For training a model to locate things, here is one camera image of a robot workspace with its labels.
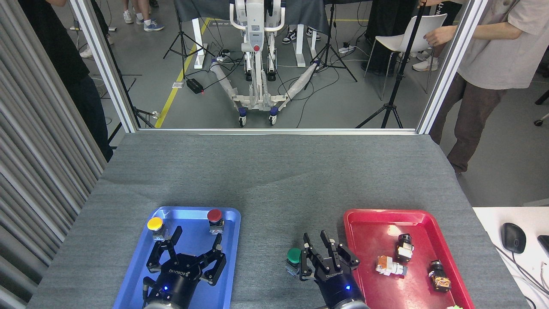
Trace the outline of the person's hand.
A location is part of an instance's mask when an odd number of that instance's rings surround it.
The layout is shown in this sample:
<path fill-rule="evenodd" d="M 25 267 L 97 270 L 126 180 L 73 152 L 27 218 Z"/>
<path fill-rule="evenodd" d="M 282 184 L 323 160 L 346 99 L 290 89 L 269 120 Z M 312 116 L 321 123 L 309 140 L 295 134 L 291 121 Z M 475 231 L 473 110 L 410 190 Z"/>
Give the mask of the person's hand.
<path fill-rule="evenodd" d="M 457 25 L 441 26 L 437 29 L 430 31 L 429 33 L 426 33 L 424 35 L 424 39 L 428 42 L 430 46 L 433 47 L 443 45 L 451 41 L 451 39 L 455 37 L 455 32 L 457 31 L 457 28 Z"/>

